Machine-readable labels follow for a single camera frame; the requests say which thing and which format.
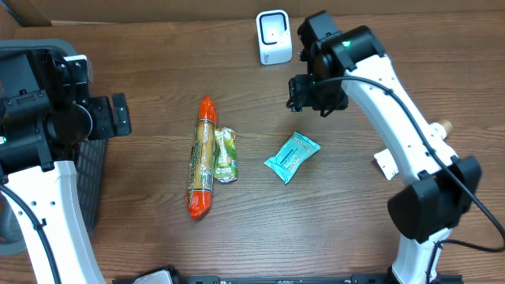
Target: wire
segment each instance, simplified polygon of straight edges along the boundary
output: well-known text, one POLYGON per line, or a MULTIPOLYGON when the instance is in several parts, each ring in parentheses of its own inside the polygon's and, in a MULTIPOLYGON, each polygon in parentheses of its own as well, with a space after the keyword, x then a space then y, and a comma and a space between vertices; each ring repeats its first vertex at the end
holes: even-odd
POLYGON ((371 84, 372 86, 378 87, 382 89, 386 95, 389 95, 392 99, 395 100, 395 102, 402 108, 403 112, 405 115, 408 117, 410 120, 410 123, 412 123, 412 126, 415 128, 417 135, 419 135, 419 138, 421 138, 421 141, 423 142, 423 145, 426 147, 428 153, 433 157, 435 162, 440 166, 442 170, 444 170, 448 175, 449 178, 467 195, 470 197, 470 199, 477 205, 479 209, 488 217, 488 219, 491 221, 491 223, 495 226, 495 228, 499 231, 499 234, 502 236, 503 239, 503 246, 501 248, 487 248, 484 246, 480 245, 475 245, 472 243, 468 243, 465 241, 458 241, 458 240, 442 240, 442 241, 437 241, 433 247, 432 255, 430 258, 430 262, 428 264, 428 270, 426 271, 426 283, 430 283, 430 278, 431 278, 431 270, 433 268, 433 264, 435 263, 435 257, 438 249, 442 248, 442 244, 453 244, 453 245, 462 245, 467 248, 471 249, 476 249, 482 252, 504 252, 505 251, 505 229, 503 226, 499 223, 499 221, 495 218, 495 216, 478 200, 478 198, 475 197, 473 193, 471 193, 466 186, 457 178, 451 170, 440 160, 439 156, 436 154, 435 150, 430 146, 428 140, 426 139, 425 135, 421 131, 421 127, 416 122, 416 119, 413 117, 413 115, 410 113, 408 107, 405 105, 405 103, 395 94, 395 92, 382 85, 379 82, 376 82, 374 80, 370 80, 367 78, 363 77, 356 77, 356 76, 345 76, 345 77, 334 77, 326 80, 319 81, 315 84, 315 87, 320 86, 321 84, 326 84, 329 82, 336 82, 336 81, 343 81, 343 80, 356 80, 360 81, 366 84, 371 84))
POLYGON ((53 274, 53 280, 54 284, 61 284, 62 280, 60 279, 60 275, 58 273, 58 267, 56 266, 56 259, 54 258, 53 250, 51 249, 51 245, 49 244, 49 241, 47 240, 46 233, 43 230, 43 224, 39 222, 39 219, 37 216, 33 213, 32 209, 12 190, 10 190, 8 187, 5 185, 0 184, 0 191, 3 191, 10 199, 12 199, 19 207, 21 207, 21 210, 26 213, 30 221, 32 221, 33 224, 33 229, 37 231, 40 237, 40 241, 42 242, 42 246, 44 247, 44 250, 46 251, 47 255, 47 260, 49 261, 49 266, 50 270, 53 274))

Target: orange sausage casing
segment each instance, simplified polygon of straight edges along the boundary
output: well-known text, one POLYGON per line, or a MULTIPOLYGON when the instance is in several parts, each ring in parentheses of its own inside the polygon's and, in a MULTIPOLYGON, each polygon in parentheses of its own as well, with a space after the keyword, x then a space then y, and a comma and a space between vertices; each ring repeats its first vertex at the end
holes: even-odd
POLYGON ((214 182, 214 129, 218 123, 218 112, 211 98, 206 95, 200 104, 196 120, 195 143, 191 150, 186 206, 191 219, 204 217, 212 202, 214 182))

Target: wooden table surface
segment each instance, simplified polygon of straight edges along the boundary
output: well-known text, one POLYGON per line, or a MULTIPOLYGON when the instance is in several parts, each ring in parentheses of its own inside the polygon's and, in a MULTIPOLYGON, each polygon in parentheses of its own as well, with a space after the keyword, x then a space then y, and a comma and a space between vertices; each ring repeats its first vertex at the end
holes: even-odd
MULTIPOLYGON (((505 13, 336 17, 366 24, 428 121, 448 119, 448 140, 475 155, 484 175, 478 196, 505 222, 505 13)), ((110 141, 99 224, 92 246, 107 281, 168 263, 185 275, 337 276, 382 273, 399 233, 387 200, 403 189, 374 165, 384 149, 350 102, 321 118, 285 108, 287 82, 305 71, 291 19, 294 60, 262 66, 254 20, 20 28, 19 39, 66 39, 93 63, 97 95, 126 94, 133 133, 110 141), (189 218, 185 187, 196 112, 204 94, 219 125, 238 133, 240 177, 214 185, 211 213, 189 218), (264 161, 293 131, 321 145, 291 183, 264 161)), ((472 206, 454 238, 500 245, 472 206)), ((505 282, 505 254, 448 246, 439 271, 467 282, 505 282)), ((35 281, 27 253, 0 257, 1 283, 35 281)))

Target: green wrapper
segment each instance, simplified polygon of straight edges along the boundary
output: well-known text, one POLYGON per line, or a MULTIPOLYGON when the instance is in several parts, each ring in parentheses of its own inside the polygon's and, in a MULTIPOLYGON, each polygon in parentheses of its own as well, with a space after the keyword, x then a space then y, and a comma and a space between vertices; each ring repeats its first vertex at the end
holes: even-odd
POLYGON ((235 131, 223 127, 216 129, 214 178, 227 183, 238 179, 235 131))

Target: light blue wrapper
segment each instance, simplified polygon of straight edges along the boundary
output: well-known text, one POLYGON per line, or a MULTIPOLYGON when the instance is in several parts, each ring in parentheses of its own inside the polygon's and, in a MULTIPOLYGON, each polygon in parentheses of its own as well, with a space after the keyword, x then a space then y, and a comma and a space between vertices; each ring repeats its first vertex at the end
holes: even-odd
POLYGON ((287 185, 297 172, 300 165, 321 149, 321 146, 309 138, 294 133, 274 157, 269 158, 265 165, 269 166, 287 185))

